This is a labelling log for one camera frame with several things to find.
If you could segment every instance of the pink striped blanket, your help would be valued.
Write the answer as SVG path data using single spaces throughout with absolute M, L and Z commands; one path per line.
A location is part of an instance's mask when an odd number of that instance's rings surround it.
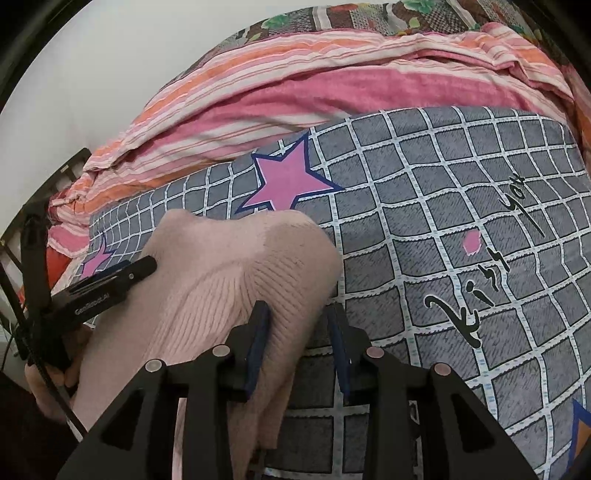
M 591 123 L 581 126 L 577 113 L 590 104 L 576 106 L 552 61 L 501 24 L 456 35 L 329 30 L 269 38 L 222 53 L 167 86 L 98 149 L 82 177 L 52 201 L 60 223 L 49 245 L 75 257 L 87 249 L 90 215 L 106 205 L 356 113 L 510 107 L 570 122 L 585 139 L 582 127 Z

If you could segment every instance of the screw head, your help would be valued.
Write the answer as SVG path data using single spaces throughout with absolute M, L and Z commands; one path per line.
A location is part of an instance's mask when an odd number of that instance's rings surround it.
M 157 372 L 161 368 L 162 368 L 162 362 L 160 360 L 158 360 L 157 358 L 154 358 L 153 360 L 149 360 L 146 363 L 146 370 L 150 373 Z
M 367 353 L 370 358 L 382 358 L 384 356 L 384 351 L 378 346 L 369 347 L 365 353 Z
M 446 377 L 452 373 L 452 368 L 447 364 L 435 364 L 434 370 L 437 375 L 441 375 L 442 377 Z
M 228 345 L 216 345 L 213 347 L 212 353 L 214 356 L 226 356 L 230 353 L 230 347 Z

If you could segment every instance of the cable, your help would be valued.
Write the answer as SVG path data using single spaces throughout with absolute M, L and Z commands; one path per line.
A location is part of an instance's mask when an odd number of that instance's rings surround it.
M 58 391 L 55 383 L 53 382 L 53 380 L 49 376 L 49 373 L 47 373 L 47 369 L 45 368 L 45 364 L 37 356 L 37 353 L 34 351 L 34 349 L 31 348 L 31 345 L 27 345 L 26 340 L 25 340 L 25 346 L 28 348 L 29 354 L 31 355 L 31 359 L 33 360 L 33 363 L 35 363 L 35 365 L 37 366 L 37 369 L 39 370 L 39 373 L 41 374 L 41 378 L 43 379 L 47 388 L 49 389 L 49 393 L 54 398 L 54 400 L 57 402 L 57 404 L 60 406 L 60 408 L 63 410 L 63 412 L 66 414 L 66 417 L 68 418 L 68 420 L 70 420 L 72 425 L 74 425 L 74 428 L 76 430 L 78 430 L 78 433 L 80 433 L 80 435 L 82 437 L 85 437 L 88 432 L 84 428 L 84 425 L 82 425 L 82 422 L 78 419 L 78 417 L 76 417 L 76 414 L 72 411 L 72 409 L 70 408 L 68 403 L 60 395 L 60 392 Z
M 27 325 L 27 319 L 25 318 L 25 314 L 23 312 L 24 307 L 23 307 L 23 305 L 21 305 L 21 302 L 18 299 L 17 293 L 12 288 L 12 284 L 10 282 L 10 279 L 8 278 L 8 275 L 6 274 L 6 271 L 4 270 L 4 266 L 2 265 L 2 263 L 0 263 L 0 288 L 4 291 L 4 294 L 6 295 L 6 297 L 8 299 L 8 303 L 12 307 L 14 315 L 16 315 L 16 317 L 17 317 L 17 325 L 19 325 L 21 323 L 22 323 L 22 325 Z M 41 378 L 45 382 L 47 389 L 49 390 L 49 393 L 54 398 L 54 400 L 57 402 L 57 404 L 60 406 L 60 408 L 63 410 L 64 414 L 66 414 L 66 417 L 68 418 L 68 420 L 70 420 L 72 425 L 74 425 L 74 428 L 76 428 L 76 430 L 78 430 L 80 435 L 82 437 L 84 437 L 87 433 L 86 429 L 84 428 L 84 425 L 82 425 L 82 422 L 78 419 L 78 417 L 76 417 L 76 414 L 74 414 L 74 412 L 72 411 L 72 409 L 70 408 L 68 403 L 60 395 L 60 392 L 58 391 L 55 383 L 53 382 L 53 380 L 49 376 L 49 373 L 47 373 L 47 369 L 45 368 L 45 364 L 37 356 L 36 351 L 34 351 L 34 349 L 32 348 L 33 346 L 29 345 L 28 339 L 26 339 L 25 336 L 22 336 L 22 342 L 23 342 L 24 346 L 27 347 L 27 349 L 29 350 L 29 355 L 30 355 L 31 359 L 33 360 L 33 363 L 35 363 L 35 365 L 37 366 L 37 369 L 39 370 Z M 7 353 L 8 353 L 8 345 L 7 345 L 7 351 L 4 352 L 4 360 L 2 361 L 2 368 L 4 368 L 4 362 L 6 360 Z
M 0 367 L 0 373 L 4 372 L 4 365 L 6 365 L 6 358 L 8 357 L 8 352 L 10 351 L 10 344 L 12 343 L 13 338 L 14 338 L 14 333 L 11 332 L 10 338 L 8 339 L 8 343 L 6 344 L 6 351 L 4 352 L 4 358 L 2 359 L 2 366 Z

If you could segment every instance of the gray checkered bedsheet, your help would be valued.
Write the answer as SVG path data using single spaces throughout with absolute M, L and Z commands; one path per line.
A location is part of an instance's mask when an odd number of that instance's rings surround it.
M 257 154 L 279 158 L 302 135 Z M 336 299 L 350 323 L 402 361 L 449 363 L 540 478 L 559 478 L 572 401 L 591 395 L 591 184 L 568 128 L 509 109 L 425 108 L 307 138 L 310 170 L 340 191 L 294 207 L 343 254 Z M 106 209 L 89 258 L 101 238 L 114 254 L 99 270 L 135 258 L 167 209 L 227 219 L 262 208 L 237 213 L 263 186 L 255 163 L 245 155 Z M 343 406 L 325 328 L 300 361 L 279 448 L 250 476 L 361 478 L 368 409 Z

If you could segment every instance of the knit fabric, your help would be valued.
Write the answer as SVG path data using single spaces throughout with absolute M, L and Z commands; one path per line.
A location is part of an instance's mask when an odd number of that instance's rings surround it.
M 158 268 L 103 314 L 85 352 L 74 411 L 90 428 L 149 359 L 167 365 L 194 359 L 223 343 L 264 300 L 272 324 L 258 383 L 246 404 L 228 410 L 234 477 L 243 478 L 257 445 L 275 447 L 297 361 L 342 274 L 340 256 L 294 210 L 227 221 L 171 210 L 142 254 Z M 181 478 L 183 421 L 181 401 L 174 479 Z

